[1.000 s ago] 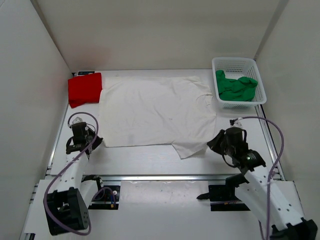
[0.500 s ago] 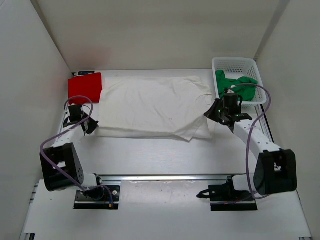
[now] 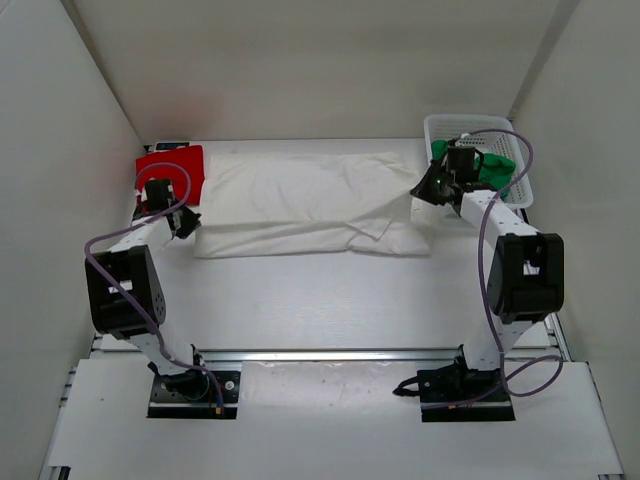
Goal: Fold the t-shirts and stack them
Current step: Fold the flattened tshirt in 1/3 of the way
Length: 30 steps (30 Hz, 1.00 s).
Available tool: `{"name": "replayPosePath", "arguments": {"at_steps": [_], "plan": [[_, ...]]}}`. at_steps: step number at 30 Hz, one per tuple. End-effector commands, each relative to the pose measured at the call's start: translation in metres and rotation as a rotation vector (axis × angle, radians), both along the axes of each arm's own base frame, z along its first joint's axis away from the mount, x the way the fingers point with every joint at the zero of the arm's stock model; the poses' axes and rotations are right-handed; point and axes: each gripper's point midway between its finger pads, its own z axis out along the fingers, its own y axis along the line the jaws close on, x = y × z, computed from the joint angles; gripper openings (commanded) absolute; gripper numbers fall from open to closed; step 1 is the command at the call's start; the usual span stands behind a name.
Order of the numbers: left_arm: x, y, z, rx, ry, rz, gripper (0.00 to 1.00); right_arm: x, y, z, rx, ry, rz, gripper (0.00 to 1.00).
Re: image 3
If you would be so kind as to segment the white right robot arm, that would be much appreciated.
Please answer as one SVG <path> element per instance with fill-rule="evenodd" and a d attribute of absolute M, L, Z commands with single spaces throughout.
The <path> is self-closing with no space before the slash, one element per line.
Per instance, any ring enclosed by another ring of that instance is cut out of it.
<path fill-rule="evenodd" d="M 483 372 L 501 369 L 501 359 L 535 324 L 564 302 L 564 243 L 557 234 L 530 226 L 480 181 L 485 155 L 472 146 L 450 144 L 434 157 L 411 190 L 419 200 L 450 206 L 478 229 L 478 271 L 487 325 L 461 347 L 463 366 L 449 387 L 470 400 L 486 384 Z"/>

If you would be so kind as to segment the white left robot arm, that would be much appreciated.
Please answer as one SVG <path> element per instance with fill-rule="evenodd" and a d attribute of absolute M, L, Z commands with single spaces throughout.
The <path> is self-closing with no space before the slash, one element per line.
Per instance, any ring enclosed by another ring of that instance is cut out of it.
<path fill-rule="evenodd" d="M 143 353 L 167 390 L 198 400 L 208 392 L 210 377 L 197 348 L 167 320 L 153 253 L 189 237 L 200 226 L 199 215 L 176 197 L 168 179 L 146 181 L 139 194 L 128 228 L 84 246 L 91 319 L 98 333 Z"/>

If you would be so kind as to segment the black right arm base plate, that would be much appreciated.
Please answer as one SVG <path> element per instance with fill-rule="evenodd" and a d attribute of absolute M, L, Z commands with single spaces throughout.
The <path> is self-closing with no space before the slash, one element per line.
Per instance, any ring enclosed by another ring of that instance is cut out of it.
<path fill-rule="evenodd" d="M 423 423 L 510 422 L 511 398 L 500 372 L 470 370 L 460 363 L 418 370 L 393 390 L 398 397 L 417 397 Z"/>

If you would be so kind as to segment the red t-shirt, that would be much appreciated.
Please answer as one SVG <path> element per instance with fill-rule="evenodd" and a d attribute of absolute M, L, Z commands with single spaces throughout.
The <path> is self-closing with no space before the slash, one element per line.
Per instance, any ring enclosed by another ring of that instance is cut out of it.
<path fill-rule="evenodd" d="M 187 179 L 191 190 L 186 203 L 198 206 L 205 181 L 204 150 L 200 145 L 183 146 L 173 150 L 147 154 L 135 160 L 137 188 L 151 179 L 169 179 L 178 199 L 187 190 Z"/>

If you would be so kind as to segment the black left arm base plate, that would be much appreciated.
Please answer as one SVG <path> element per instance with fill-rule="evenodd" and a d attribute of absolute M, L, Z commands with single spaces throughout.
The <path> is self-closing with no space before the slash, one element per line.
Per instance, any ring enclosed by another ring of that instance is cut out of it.
<path fill-rule="evenodd" d="M 148 368 L 154 373 L 147 408 L 151 419 L 235 420 L 241 386 L 239 370 L 214 370 L 221 395 L 210 378 L 201 372 L 189 370 L 176 375 L 159 375 L 153 363 Z"/>

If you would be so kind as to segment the white t-shirt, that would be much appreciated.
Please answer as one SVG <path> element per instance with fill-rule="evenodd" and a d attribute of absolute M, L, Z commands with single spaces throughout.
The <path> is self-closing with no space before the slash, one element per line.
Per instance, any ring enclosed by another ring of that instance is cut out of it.
<path fill-rule="evenodd" d="M 194 255 L 428 256 L 434 218 L 410 194 L 419 178 L 397 152 L 213 155 Z"/>

